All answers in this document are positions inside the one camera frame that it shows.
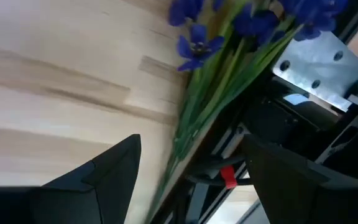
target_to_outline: red clip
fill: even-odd
[[[233,166],[223,167],[221,169],[221,175],[222,175],[222,178],[224,179],[227,189],[233,189],[234,187],[237,186],[237,180],[234,177]]]

